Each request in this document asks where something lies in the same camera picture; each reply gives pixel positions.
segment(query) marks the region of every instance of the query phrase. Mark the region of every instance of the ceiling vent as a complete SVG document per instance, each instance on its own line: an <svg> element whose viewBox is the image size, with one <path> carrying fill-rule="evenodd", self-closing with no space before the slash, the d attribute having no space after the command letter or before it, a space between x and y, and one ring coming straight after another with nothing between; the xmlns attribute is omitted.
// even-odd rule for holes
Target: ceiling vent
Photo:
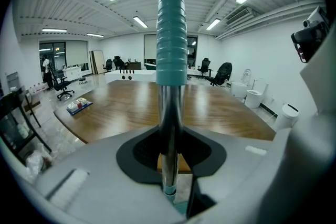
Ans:
<svg viewBox="0 0 336 224"><path fill-rule="evenodd" d="M250 7L246 7L242 9L241 11L236 10L232 12L227 18L228 20L226 21L227 25L233 26L233 25L238 25L242 24L243 22L246 22L247 20L251 20L252 18L258 16L258 13L253 10Z"/></svg>
<svg viewBox="0 0 336 224"><path fill-rule="evenodd" d="M251 14L251 8L244 8L241 12L237 13L233 17L231 17L229 20L226 21L227 25L230 25L238 20L242 20L243 18L249 16Z"/></svg>

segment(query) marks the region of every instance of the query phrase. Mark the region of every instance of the chrome pole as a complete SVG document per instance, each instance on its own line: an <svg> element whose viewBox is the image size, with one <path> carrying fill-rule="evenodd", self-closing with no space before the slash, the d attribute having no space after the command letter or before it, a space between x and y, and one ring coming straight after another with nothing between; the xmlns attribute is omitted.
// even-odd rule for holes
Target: chrome pole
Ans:
<svg viewBox="0 0 336 224"><path fill-rule="evenodd" d="M159 131L161 136L162 182L164 191L172 195L179 171L178 141L183 129L184 86L160 86Z"/></svg>

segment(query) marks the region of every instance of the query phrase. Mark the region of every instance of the wooden table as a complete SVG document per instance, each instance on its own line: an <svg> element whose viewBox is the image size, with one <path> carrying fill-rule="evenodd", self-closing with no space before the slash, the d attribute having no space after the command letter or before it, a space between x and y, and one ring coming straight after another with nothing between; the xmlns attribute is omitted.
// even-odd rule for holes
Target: wooden table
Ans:
<svg viewBox="0 0 336 224"><path fill-rule="evenodd" d="M159 123L155 82L116 80L81 97L93 104L71 116L66 105L56 118L84 143ZM185 86L184 125L220 134L273 140L275 132L253 111L221 87ZM161 158L158 161L161 169ZM180 158L180 172L190 169Z"/></svg>

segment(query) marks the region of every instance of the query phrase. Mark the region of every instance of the black office chair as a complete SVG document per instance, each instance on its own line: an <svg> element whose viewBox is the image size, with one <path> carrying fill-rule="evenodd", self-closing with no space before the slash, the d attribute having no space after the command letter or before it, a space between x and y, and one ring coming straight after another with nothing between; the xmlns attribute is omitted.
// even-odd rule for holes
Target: black office chair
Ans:
<svg viewBox="0 0 336 224"><path fill-rule="evenodd" d="M103 65L103 69L105 69L107 72L110 72L112 69L112 60L111 59L107 59L106 61L106 66Z"/></svg>
<svg viewBox="0 0 336 224"><path fill-rule="evenodd" d="M59 78L59 79L61 80L61 82L58 83L58 81L57 81L57 77L56 77L56 73L55 73L55 70L54 70L53 68L51 69L51 74L52 74L53 77L54 77L54 79L53 79L53 81L54 81L54 89L55 89L56 91L59 91L59 90L62 90L62 91L63 91L62 93L60 93L59 95L57 95L57 98L58 98L59 100L61 100L62 96L65 95L65 94L67 94L67 95L69 95L69 96L71 97L72 95L70 94L70 92L75 93L74 91L66 91L67 86L71 84L70 81L65 81L65 79L66 79L67 77L64 77L64 76L63 76L63 77Z"/></svg>
<svg viewBox="0 0 336 224"><path fill-rule="evenodd" d="M232 64L230 62L226 62L221 65L214 78L205 77L205 79L210 81L210 85L212 86L222 85L226 79L227 80L230 79L231 72L232 72Z"/></svg>
<svg viewBox="0 0 336 224"><path fill-rule="evenodd" d="M209 65L210 65L209 59L204 58L203 61L202 61L201 68L200 68L200 66L198 66L198 71L202 73L202 78L203 78L203 74L205 74L209 71Z"/></svg>
<svg viewBox="0 0 336 224"><path fill-rule="evenodd" d="M116 70L118 68L119 70L123 70L125 68L125 63L123 60L120 59L120 56L115 56L113 62Z"/></svg>

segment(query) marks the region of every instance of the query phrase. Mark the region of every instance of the white trash bin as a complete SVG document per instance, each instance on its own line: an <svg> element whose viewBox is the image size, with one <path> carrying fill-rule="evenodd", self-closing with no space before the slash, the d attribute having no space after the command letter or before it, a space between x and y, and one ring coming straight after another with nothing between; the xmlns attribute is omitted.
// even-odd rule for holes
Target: white trash bin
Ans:
<svg viewBox="0 0 336 224"><path fill-rule="evenodd" d="M293 122L299 116L299 110L290 104L285 104L282 107L282 113L278 115L273 125L274 131L279 131L284 128L291 128Z"/></svg>

